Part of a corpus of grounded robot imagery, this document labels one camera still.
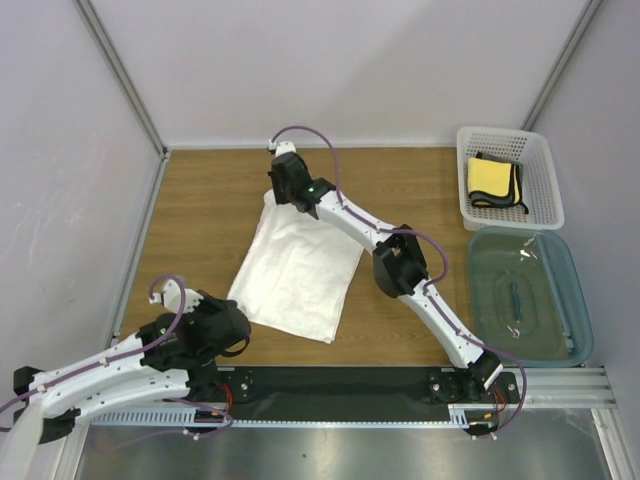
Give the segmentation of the white towel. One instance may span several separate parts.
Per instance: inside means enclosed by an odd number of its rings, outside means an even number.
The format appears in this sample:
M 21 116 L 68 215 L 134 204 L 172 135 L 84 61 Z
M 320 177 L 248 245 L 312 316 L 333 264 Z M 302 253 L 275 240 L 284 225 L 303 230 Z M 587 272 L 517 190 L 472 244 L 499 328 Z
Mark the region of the white towel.
M 228 298 L 255 324 L 330 344 L 363 248 L 336 227 L 278 205 L 272 190 L 263 201 Z

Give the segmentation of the dark grey towel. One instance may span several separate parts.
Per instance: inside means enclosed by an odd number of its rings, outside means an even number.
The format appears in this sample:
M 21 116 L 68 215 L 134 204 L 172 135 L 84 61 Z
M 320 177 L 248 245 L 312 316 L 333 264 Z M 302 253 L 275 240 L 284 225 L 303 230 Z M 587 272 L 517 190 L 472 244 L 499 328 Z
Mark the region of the dark grey towel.
M 529 207 L 523 195 L 524 166 L 478 153 L 467 162 L 467 191 L 475 208 L 507 209 L 521 207 L 525 215 Z

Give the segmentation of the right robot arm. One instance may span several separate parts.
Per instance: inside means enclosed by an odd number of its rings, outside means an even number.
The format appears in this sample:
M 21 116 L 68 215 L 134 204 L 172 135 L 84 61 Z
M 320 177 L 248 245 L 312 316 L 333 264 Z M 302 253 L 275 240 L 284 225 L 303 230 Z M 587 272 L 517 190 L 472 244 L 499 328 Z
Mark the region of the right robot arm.
M 407 225 L 383 222 L 344 198 L 331 182 L 312 178 L 295 150 L 272 147 L 270 153 L 268 175 L 276 203 L 290 204 L 356 241 L 371 255 L 378 288 L 408 306 L 437 338 L 451 364 L 463 372 L 463 395 L 481 402 L 493 394 L 503 364 L 439 294 L 418 243 L 419 233 Z

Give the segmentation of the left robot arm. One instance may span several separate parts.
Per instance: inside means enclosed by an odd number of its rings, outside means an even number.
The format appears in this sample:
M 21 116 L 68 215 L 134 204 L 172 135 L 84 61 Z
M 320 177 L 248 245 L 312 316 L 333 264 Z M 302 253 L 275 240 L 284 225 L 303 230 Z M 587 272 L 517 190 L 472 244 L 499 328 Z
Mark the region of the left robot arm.
M 69 435 L 82 421 L 155 400 L 209 402 L 223 379 L 216 361 L 240 355 L 251 325 L 233 300 L 199 292 L 183 314 L 167 310 L 120 343 L 68 367 L 13 373 L 20 402 L 43 406 L 41 443 Z

